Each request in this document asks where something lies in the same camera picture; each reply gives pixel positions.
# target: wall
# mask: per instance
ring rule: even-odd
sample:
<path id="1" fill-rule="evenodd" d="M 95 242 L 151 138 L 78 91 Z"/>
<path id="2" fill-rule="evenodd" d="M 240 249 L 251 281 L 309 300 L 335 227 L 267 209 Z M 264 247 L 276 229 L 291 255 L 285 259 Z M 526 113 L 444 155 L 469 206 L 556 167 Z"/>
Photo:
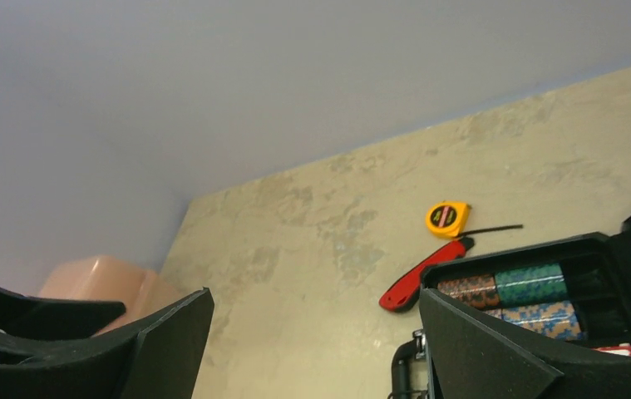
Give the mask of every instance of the wall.
<path id="1" fill-rule="evenodd" d="M 158 269 L 185 206 L 0 63 L 2 286 L 35 293 L 55 265 L 98 253 Z"/>
<path id="2" fill-rule="evenodd" d="M 0 60 L 200 195 L 631 65 L 631 0 L 0 0 Z"/>

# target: red utility knife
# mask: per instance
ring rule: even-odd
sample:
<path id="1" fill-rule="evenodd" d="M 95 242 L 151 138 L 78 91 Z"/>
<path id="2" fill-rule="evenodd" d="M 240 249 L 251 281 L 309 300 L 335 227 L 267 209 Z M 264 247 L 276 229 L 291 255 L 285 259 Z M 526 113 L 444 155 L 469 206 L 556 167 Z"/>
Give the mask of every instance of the red utility knife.
<path id="1" fill-rule="evenodd" d="M 472 237 L 462 237 L 435 251 L 420 262 L 410 272 L 403 274 L 379 299 L 379 305 L 391 312 L 401 313 L 410 310 L 416 304 L 421 293 L 423 272 L 442 262 L 464 258 L 468 250 L 474 247 Z"/>

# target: tape measure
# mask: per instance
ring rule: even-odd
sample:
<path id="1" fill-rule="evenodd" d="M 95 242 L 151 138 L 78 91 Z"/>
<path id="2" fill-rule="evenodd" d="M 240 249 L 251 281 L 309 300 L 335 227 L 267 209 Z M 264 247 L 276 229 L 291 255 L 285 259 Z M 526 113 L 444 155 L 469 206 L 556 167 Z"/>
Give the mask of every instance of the tape measure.
<path id="1" fill-rule="evenodd" d="M 441 239 L 458 239 L 465 235 L 487 233 L 510 229 L 523 229 L 523 224 L 509 224 L 507 226 L 491 227 L 462 231 L 469 218 L 471 206 L 464 202 L 444 201 L 430 208 L 426 216 L 427 228 Z"/>

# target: tape measure label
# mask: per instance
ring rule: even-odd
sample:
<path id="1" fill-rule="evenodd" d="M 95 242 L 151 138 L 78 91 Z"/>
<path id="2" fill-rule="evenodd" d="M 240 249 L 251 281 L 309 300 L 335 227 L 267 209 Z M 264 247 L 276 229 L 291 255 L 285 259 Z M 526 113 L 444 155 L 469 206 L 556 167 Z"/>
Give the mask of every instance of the tape measure label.
<path id="1" fill-rule="evenodd" d="M 435 208 L 430 214 L 430 221 L 440 229 L 452 225 L 455 220 L 457 220 L 457 211 L 450 205 Z"/>

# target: table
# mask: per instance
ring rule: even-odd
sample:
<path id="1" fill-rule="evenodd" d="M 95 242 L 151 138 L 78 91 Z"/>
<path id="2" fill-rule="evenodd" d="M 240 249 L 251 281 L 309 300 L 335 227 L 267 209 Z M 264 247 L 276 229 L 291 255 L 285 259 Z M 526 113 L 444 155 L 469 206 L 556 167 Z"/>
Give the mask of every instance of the table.
<path id="1" fill-rule="evenodd" d="M 216 302 L 194 397 L 386 397 L 421 322 L 377 300 L 445 243 L 424 224 L 442 200 L 474 205 L 468 229 L 525 225 L 470 256 L 618 232 L 631 68 L 195 199 L 162 272 Z"/>

